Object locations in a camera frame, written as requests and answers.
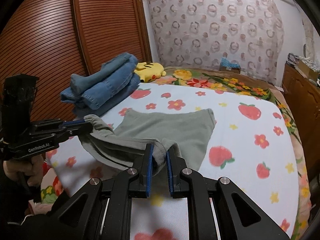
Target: white bedsheet with strawberry print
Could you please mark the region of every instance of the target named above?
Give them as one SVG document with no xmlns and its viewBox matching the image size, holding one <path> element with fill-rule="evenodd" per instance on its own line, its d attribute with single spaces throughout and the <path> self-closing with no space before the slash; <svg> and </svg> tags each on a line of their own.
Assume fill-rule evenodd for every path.
<svg viewBox="0 0 320 240">
<path fill-rule="evenodd" d="M 292 235 L 298 174 L 290 136 L 274 104 L 223 91 L 142 83 L 102 119 L 116 128 L 128 108 L 167 114 L 211 108 L 217 123 L 199 172 L 212 179 L 229 177 Z M 115 175 L 86 152 L 77 137 L 61 143 L 47 158 L 71 195 L 92 177 Z M 188 239 L 186 199 L 173 200 L 152 189 L 150 198 L 132 201 L 131 218 L 132 240 Z"/>
</svg>

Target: gray cloth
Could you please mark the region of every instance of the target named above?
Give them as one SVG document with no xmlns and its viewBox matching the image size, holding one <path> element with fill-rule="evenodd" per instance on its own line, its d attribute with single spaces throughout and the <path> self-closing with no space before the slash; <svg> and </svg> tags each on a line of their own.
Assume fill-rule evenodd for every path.
<svg viewBox="0 0 320 240">
<path fill-rule="evenodd" d="M 147 143 L 154 145 L 153 158 L 158 173 L 165 165 L 167 150 L 186 160 L 187 166 L 198 170 L 206 154 L 215 121 L 211 109 L 187 114 L 139 113 L 128 109 L 122 123 L 113 131 L 96 115 L 84 117 L 93 125 L 88 135 L 79 135 L 82 146 L 96 160 L 125 170 L 133 160 L 144 154 Z"/>
</svg>

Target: lace curtain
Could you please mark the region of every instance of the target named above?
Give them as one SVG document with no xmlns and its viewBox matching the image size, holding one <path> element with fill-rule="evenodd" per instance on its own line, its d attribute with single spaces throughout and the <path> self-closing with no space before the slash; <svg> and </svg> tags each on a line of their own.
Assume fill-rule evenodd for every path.
<svg viewBox="0 0 320 240">
<path fill-rule="evenodd" d="M 219 69 L 276 82 L 284 30 L 273 0 L 148 0 L 160 63 Z"/>
</svg>

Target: pikachu plush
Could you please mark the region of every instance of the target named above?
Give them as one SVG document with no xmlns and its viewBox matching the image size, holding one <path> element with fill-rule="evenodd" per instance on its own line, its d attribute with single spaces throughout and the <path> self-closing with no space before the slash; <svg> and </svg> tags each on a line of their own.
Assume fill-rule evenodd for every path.
<svg viewBox="0 0 320 240">
<path fill-rule="evenodd" d="M 161 64 L 151 62 L 138 63 L 134 72 L 140 77 L 140 81 L 144 83 L 154 81 L 167 74 Z"/>
</svg>

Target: bedsheet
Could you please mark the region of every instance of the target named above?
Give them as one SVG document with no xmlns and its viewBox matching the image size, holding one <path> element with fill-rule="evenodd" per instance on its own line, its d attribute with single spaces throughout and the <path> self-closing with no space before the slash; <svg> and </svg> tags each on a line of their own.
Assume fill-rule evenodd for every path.
<svg viewBox="0 0 320 240">
<path fill-rule="evenodd" d="M 298 173 L 290 135 L 277 106 L 224 91 L 150 83 L 140 84 L 102 119 L 115 128 L 129 108 L 168 114 L 211 108 L 217 123 L 199 172 L 212 179 L 229 177 L 292 235 Z M 77 137 L 47 153 L 47 160 L 70 195 L 92 177 L 108 179 L 116 174 L 86 152 Z M 187 200 L 173 200 L 156 188 L 148 199 L 133 199 L 131 239 L 188 239 Z"/>
<path fill-rule="evenodd" d="M 185 69 L 182 67 L 167 67 L 165 70 L 167 75 L 157 79 L 154 83 L 158 85 L 172 84 L 201 87 L 216 91 L 228 91 L 231 93 L 255 96 L 270 101 L 279 108 L 290 134 L 298 168 L 299 207 L 291 239 L 299 239 L 308 228 L 308 218 L 311 210 L 310 190 L 306 162 L 298 129 L 282 93 L 267 82 L 231 71 Z"/>
</svg>

